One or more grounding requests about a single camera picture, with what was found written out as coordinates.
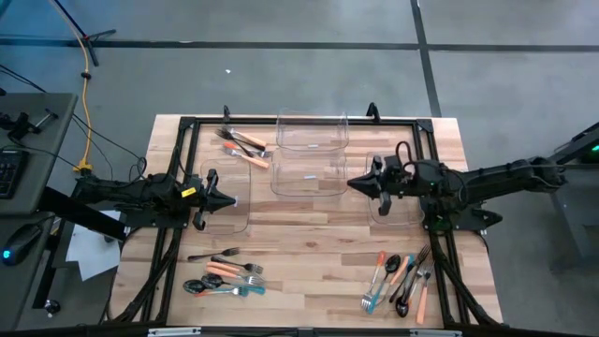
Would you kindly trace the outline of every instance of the gray floor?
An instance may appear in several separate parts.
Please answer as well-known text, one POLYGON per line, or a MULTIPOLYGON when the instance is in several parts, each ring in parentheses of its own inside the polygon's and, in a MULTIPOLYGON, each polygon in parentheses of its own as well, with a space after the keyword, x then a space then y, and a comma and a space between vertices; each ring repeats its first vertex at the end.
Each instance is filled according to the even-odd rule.
MULTIPOLYGON (((64 1, 89 33, 114 38, 207 41, 416 42, 406 0, 104 0, 64 1)), ((430 43, 599 44, 599 3, 592 0, 421 0, 430 43)), ((17 0, 0 34, 69 37, 39 0, 17 0)), ((370 101, 385 115, 430 116, 417 51, 98 49, 88 95, 93 126, 138 154, 158 113, 276 113, 347 110, 370 101)), ((471 169, 550 154, 597 122, 599 53, 433 52, 445 117, 459 119, 471 169)), ((0 63, 52 92, 79 93, 83 60, 75 48, 0 47, 0 63)), ((32 88, 0 76, 9 91, 32 88)), ((82 116, 82 107, 76 113, 82 116)), ((109 145, 98 140, 100 146, 109 145)), ((72 125, 61 152, 77 162, 84 136, 72 125)), ((125 179, 132 157, 106 151, 125 179)), ((108 167, 94 150, 96 174, 108 167)), ((58 163, 51 185, 74 186, 58 163)), ((488 208, 504 221, 489 231, 490 260, 506 323, 524 329, 599 334, 599 275, 549 265, 570 244, 548 196, 521 193, 488 208)), ((98 300, 95 307, 100 310, 98 300)), ((96 317, 73 317, 72 324, 96 317)), ((44 322, 33 321, 32 326, 44 322)))

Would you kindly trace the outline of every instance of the black cable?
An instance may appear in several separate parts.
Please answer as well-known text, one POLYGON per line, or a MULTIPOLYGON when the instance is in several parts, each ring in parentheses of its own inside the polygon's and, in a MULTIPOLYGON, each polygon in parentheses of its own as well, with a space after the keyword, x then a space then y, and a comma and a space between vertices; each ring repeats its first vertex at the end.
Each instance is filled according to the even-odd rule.
POLYGON ((67 163, 68 165, 72 166, 73 168, 77 167, 75 164, 69 162, 68 160, 64 159, 62 156, 60 156, 58 154, 53 154, 50 151, 36 149, 36 148, 32 148, 32 147, 29 147, 29 146, 22 145, 19 142, 15 142, 14 139, 10 139, 10 141, 12 141, 13 143, 15 143, 16 145, 15 146, 12 146, 12 145, 3 146, 0 149, 0 152, 2 152, 5 149, 7 149, 7 150, 21 150, 21 148, 25 148, 25 149, 30 150, 30 151, 39 152, 39 153, 43 153, 43 154, 49 154, 49 155, 51 155, 51 156, 53 156, 55 158, 58 158, 58 159, 64 161, 65 163, 67 163))
POLYGON ((131 150, 125 148, 124 146, 121 146, 119 144, 117 144, 116 142, 106 138, 104 135, 100 134, 99 132, 93 130, 88 124, 86 124, 78 115, 74 114, 73 117, 75 119, 77 119, 79 122, 81 122, 83 125, 85 125, 85 127, 87 127, 88 129, 90 129, 93 133, 95 133, 96 135, 98 135, 100 138, 104 139, 105 141, 109 142, 110 144, 118 147, 119 149, 133 155, 134 157, 136 157, 138 159, 138 162, 134 165, 131 166, 131 168, 129 168, 129 183, 126 183, 124 185, 121 186, 116 186, 114 188, 123 188, 123 187, 127 187, 130 186, 131 184, 133 184, 134 182, 136 182, 137 180, 143 178, 143 173, 145 172, 147 166, 148 166, 148 160, 143 157, 143 156, 138 156, 137 154, 134 154, 131 150), (131 179, 131 171, 133 170, 133 168, 137 168, 138 170, 138 177, 135 179, 131 179))
POLYGON ((27 78, 25 78, 22 75, 19 75, 18 73, 16 73, 15 71, 10 70, 8 67, 0 65, 1 68, 3 68, 5 71, 3 71, 3 73, 10 75, 13 79, 22 81, 25 84, 29 84, 32 87, 38 89, 40 92, 42 93, 46 93, 46 91, 44 89, 42 89, 39 85, 33 83, 32 81, 28 80, 27 78))
POLYGON ((15 80, 17 80, 17 81, 19 81, 19 82, 21 82, 21 83, 24 83, 24 84, 27 84, 27 85, 31 85, 32 87, 34 87, 34 88, 38 89, 40 92, 42 92, 42 93, 46 93, 46 91, 45 91, 44 89, 42 89, 42 88, 38 87, 38 86, 37 86, 37 85, 35 85, 34 83, 30 83, 30 82, 28 82, 28 81, 22 80, 22 79, 20 79, 20 78, 18 78, 18 77, 16 77, 16 76, 12 75, 11 73, 9 73, 9 72, 5 71, 5 70, 0 70, 0 73, 3 73, 3 74, 6 74, 6 75, 9 75, 11 78, 13 78, 13 79, 15 79, 15 80))
POLYGON ((83 126, 81 126, 79 124, 79 122, 77 122, 77 120, 75 120, 75 119, 73 119, 73 122, 75 122, 75 125, 77 125, 79 127, 79 129, 81 130, 81 132, 83 132, 83 135, 85 135, 85 138, 89 139, 92 142, 92 144, 96 147, 96 149, 100 152, 100 154, 102 154, 102 156, 104 157, 104 160, 106 161, 106 164, 108 164, 109 168, 110 168, 110 179, 113 180, 114 176, 112 174, 112 164, 110 163, 109 159, 106 157, 106 155, 104 154, 102 149, 100 149, 100 147, 97 146, 95 141, 93 141, 90 137, 87 136, 87 132, 85 132, 85 130, 83 129, 83 126))
POLYGON ((397 157, 397 160, 399 160, 400 162, 402 161, 402 159, 400 158, 400 146, 405 145, 405 148, 407 150, 408 153, 408 162, 413 161, 412 160, 412 148, 410 147, 410 144, 405 141, 402 140, 399 143, 397 143, 397 145, 395 145, 395 156, 397 157))

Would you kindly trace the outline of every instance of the clear plastic container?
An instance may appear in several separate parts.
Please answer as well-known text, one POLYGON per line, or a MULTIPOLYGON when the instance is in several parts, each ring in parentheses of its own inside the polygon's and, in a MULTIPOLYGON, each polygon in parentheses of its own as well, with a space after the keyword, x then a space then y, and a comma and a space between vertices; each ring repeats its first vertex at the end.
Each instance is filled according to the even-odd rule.
POLYGON ((270 188, 290 197, 330 197, 347 190, 345 153, 277 149, 272 155, 270 188))
POLYGON ((203 218, 206 227, 198 232, 212 235, 249 234, 252 186, 249 163, 240 158, 207 160, 200 169, 204 179, 210 169, 216 169, 218 174, 218 191, 235 198, 237 202, 212 214, 205 212, 203 218))
POLYGON ((314 153, 340 150, 347 146, 349 136, 345 112, 330 117, 322 117, 329 115, 319 113, 306 118, 308 114, 288 109, 279 111, 277 145, 280 148, 314 153), (307 119, 316 117, 319 118, 318 125, 307 122, 307 119))
MULTIPOLYGON (((385 157, 395 155, 394 153, 367 153, 366 169, 364 173, 368 173, 373 163, 375 155, 380 155, 383 159, 383 169, 385 168, 385 157)), ((380 199, 367 198, 368 207, 370 210, 369 224, 373 225, 388 225, 388 226, 410 226, 420 224, 424 220, 424 212, 420 208, 418 197, 391 197, 391 208, 389 214, 381 216, 378 214, 378 208, 381 206, 380 199)))

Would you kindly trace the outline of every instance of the blue handle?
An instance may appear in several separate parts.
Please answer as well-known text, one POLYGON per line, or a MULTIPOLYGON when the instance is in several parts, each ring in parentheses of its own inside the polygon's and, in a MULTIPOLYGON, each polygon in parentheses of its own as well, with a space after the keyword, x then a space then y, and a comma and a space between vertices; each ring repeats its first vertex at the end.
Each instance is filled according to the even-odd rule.
POLYGON ((246 286, 246 285, 232 285, 232 286, 240 286, 248 289, 249 291, 255 292, 259 295, 264 295, 266 293, 266 288, 264 286, 246 286))

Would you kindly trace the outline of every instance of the orange handle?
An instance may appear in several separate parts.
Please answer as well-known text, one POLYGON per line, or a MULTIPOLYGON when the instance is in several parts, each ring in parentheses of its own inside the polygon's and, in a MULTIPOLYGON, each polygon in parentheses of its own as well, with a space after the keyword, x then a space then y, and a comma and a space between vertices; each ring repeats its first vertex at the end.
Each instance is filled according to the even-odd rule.
POLYGON ((403 258, 400 268, 395 272, 395 275, 393 275, 393 278, 391 279, 391 283, 389 284, 390 286, 395 285, 395 282, 397 281, 397 279, 399 279, 400 275, 403 273, 403 271, 405 271, 405 267, 408 266, 409 261, 410 261, 410 256, 405 256, 403 258))
POLYGON ((267 163, 267 162, 264 162, 264 161, 262 161, 260 159, 251 158, 251 157, 249 157, 249 156, 247 156, 245 154, 240 154, 240 157, 243 158, 243 159, 245 159, 245 160, 247 160, 247 161, 249 161, 252 164, 260 166, 263 169, 268 169, 269 166, 270 166, 270 164, 267 163))
POLYGON ((244 133, 241 133, 241 132, 239 132, 237 130, 235 130, 235 133, 238 134, 238 135, 240 135, 240 136, 242 136, 242 137, 244 137, 245 139, 251 141, 252 143, 255 143, 257 145, 266 147, 266 141, 264 141, 262 139, 257 139, 256 137, 248 136, 248 135, 246 135, 244 133))
POLYGON ((378 259, 376 260, 376 267, 382 266, 383 261, 385 261, 385 251, 380 251, 378 253, 378 259))
POLYGON ((240 271, 239 268, 235 268, 233 266, 229 266, 224 263, 218 263, 218 262, 212 262, 212 261, 206 263, 206 267, 216 267, 218 269, 222 269, 225 271, 234 271, 234 272, 240 271))
POLYGON ((225 277, 240 278, 240 276, 238 276, 232 272, 219 270, 218 268, 215 268, 215 267, 208 267, 208 268, 206 268, 206 271, 215 273, 217 275, 225 276, 225 277))
POLYGON ((418 324, 424 324, 424 308, 427 305, 427 286, 422 288, 422 294, 420 294, 420 303, 418 304, 418 312, 416 313, 416 322, 418 324))
POLYGON ((200 292, 199 294, 194 294, 194 296, 195 297, 203 297, 203 296, 208 296, 208 295, 212 295, 212 294, 214 294, 213 291, 204 290, 204 291, 200 292))

